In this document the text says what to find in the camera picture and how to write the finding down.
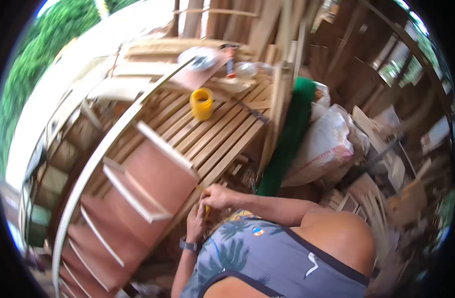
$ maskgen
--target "yellow jar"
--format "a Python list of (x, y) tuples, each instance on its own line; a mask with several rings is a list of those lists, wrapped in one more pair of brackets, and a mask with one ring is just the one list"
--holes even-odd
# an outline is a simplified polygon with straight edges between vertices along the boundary
[(200, 88), (193, 93), (189, 98), (193, 116), (204, 121), (211, 118), (212, 115), (212, 91), (207, 88)]

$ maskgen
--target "green foliage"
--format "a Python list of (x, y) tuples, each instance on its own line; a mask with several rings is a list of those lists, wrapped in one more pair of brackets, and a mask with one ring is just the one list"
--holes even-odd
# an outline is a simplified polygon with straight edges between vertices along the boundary
[(122, 8), (127, 7), (130, 4), (138, 2), (139, 0), (105, 0), (110, 13), (115, 13)]
[[(414, 26), (417, 32), (417, 43), (423, 54), (426, 56), (426, 58), (429, 59), (431, 64), (433, 65), (434, 68), (439, 68), (439, 63), (438, 63), (438, 58), (436, 57), (436, 54), (434, 53), (433, 50), (433, 44), (431, 41), (428, 39), (426, 35), (424, 35), (416, 26)], [(393, 83), (393, 80), (396, 78), (398, 73), (401, 71), (401, 68), (403, 67), (403, 64), (405, 62), (406, 58), (401, 59), (397, 61), (396, 63), (389, 63), (386, 64), (381, 70), (380, 70), (380, 75), (382, 75), (385, 79), (386, 82), (391, 86)], [(416, 59), (416, 57), (413, 57), (413, 60), (411, 60), (411, 63), (409, 63), (408, 66), (408, 71), (406, 71), (403, 80), (399, 83), (399, 85), (402, 87), (406, 85), (407, 83), (411, 81), (415, 81), (415, 79), (418, 77), (418, 75), (421, 72), (421, 64), (420, 62)]]
[[(110, 0), (110, 12), (136, 0)], [(17, 50), (0, 102), (0, 175), (24, 104), (60, 50), (100, 21), (93, 0), (60, 0), (37, 18)]]

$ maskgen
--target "wooden post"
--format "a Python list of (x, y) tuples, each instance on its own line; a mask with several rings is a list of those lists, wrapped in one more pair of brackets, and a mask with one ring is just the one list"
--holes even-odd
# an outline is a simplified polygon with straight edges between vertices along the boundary
[[(188, 9), (203, 9), (204, 0), (189, 0)], [(201, 20), (200, 13), (187, 13), (184, 22), (183, 38), (192, 38), (196, 35), (196, 28)]]

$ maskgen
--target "curved wooden strip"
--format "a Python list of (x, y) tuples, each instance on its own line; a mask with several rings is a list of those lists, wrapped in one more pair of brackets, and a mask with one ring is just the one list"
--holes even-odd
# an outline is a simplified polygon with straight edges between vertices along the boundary
[(98, 281), (98, 283), (108, 292), (108, 287), (98, 278), (98, 276), (96, 276), (96, 274), (93, 272), (93, 270), (90, 268), (90, 266), (88, 266), (87, 262), (83, 259), (83, 257), (81, 256), (81, 253), (78, 251), (78, 249), (75, 247), (75, 244), (70, 239), (69, 239), (69, 244), (70, 244), (70, 247), (73, 249), (74, 253), (79, 258), (79, 260), (82, 262), (82, 264), (85, 266), (85, 268), (87, 268), (88, 272), (90, 272), (90, 274), (93, 276), (93, 278), (95, 278)]
[(85, 221), (88, 223), (88, 226), (90, 227), (90, 229), (92, 229), (93, 233), (95, 234), (95, 236), (97, 236), (98, 240), (103, 244), (103, 246), (106, 248), (106, 250), (108, 250), (108, 252), (118, 262), (118, 264), (120, 264), (122, 267), (125, 267), (123, 260), (116, 254), (116, 252), (110, 247), (110, 245), (102, 237), (102, 235), (98, 231), (95, 224), (93, 224), (93, 221), (90, 219), (87, 211), (85, 210), (85, 208), (83, 208), (83, 206), (80, 206), (80, 211), (81, 211), (81, 215), (83, 216)]
[(78, 286), (81, 288), (81, 290), (89, 297), (92, 298), (92, 295), (81, 285), (81, 283), (75, 278), (75, 275), (73, 275), (72, 271), (69, 269), (69, 266), (65, 264), (64, 261), (62, 261), (62, 264), (64, 265), (65, 269), (67, 269), (67, 272), (70, 274), (70, 276), (73, 278), (73, 280), (78, 284)]

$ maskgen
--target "wristwatch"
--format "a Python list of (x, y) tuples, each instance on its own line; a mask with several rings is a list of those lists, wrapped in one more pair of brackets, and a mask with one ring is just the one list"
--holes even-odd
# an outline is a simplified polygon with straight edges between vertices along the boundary
[(200, 243), (188, 243), (186, 242), (186, 236), (183, 236), (179, 239), (179, 247), (181, 247), (181, 249), (189, 249), (198, 253), (203, 246)]

